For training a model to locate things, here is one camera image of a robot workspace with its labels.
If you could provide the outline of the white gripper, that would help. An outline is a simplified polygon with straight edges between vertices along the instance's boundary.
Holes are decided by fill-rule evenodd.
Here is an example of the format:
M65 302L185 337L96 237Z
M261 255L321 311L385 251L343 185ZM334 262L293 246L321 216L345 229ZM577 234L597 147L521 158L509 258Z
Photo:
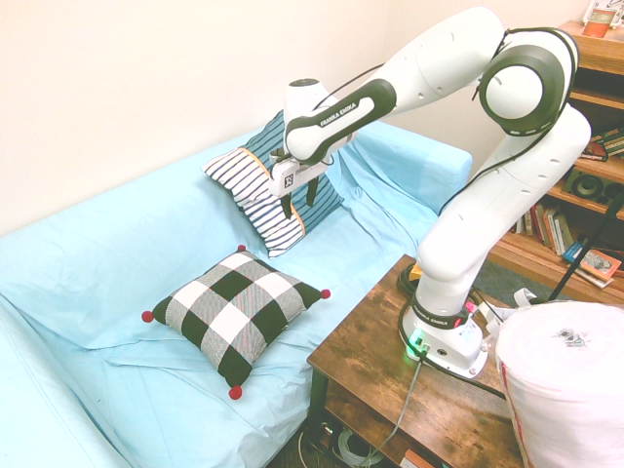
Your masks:
M269 170L269 191L281 197L284 216L291 219L293 215L291 193L307 183L306 204L313 206L319 186L318 176L327 170L333 158L328 154L319 163L306 165L283 150L274 150L270 152L269 161L272 164Z

